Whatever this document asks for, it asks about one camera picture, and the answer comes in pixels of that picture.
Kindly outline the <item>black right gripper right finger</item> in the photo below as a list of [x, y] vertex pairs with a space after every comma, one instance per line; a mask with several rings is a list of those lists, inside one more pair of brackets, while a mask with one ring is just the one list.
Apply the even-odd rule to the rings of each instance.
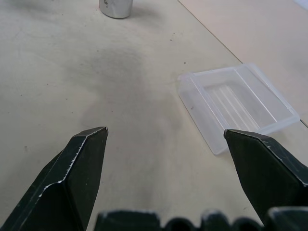
[[224, 131], [240, 184], [261, 221], [273, 207], [308, 207], [308, 167], [275, 139]]

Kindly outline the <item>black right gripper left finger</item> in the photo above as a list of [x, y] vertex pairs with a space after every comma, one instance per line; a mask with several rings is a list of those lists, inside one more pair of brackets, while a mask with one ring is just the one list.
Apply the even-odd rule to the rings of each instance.
[[107, 127], [74, 135], [40, 171], [0, 231], [86, 231], [107, 137]]

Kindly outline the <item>silver plastic bottle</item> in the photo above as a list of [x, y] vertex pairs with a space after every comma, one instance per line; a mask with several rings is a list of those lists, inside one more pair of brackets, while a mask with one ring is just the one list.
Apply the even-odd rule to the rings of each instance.
[[111, 18], [124, 19], [130, 16], [133, 0], [99, 0], [101, 12]]

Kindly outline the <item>clear plastic container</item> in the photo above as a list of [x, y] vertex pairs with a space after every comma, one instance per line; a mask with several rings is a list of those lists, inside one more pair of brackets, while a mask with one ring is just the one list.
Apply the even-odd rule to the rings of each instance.
[[268, 135], [300, 120], [254, 64], [183, 74], [178, 93], [214, 155], [228, 148], [226, 129]]

